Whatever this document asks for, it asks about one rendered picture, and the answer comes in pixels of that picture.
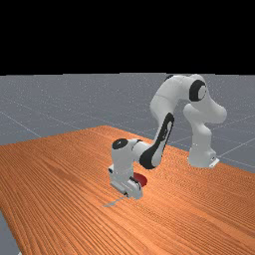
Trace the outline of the red plate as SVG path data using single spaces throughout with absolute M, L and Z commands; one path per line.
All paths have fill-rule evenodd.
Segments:
M 136 179 L 140 183 L 141 186 L 146 186 L 147 178 L 144 175 L 135 172 L 133 174 L 133 178 Z

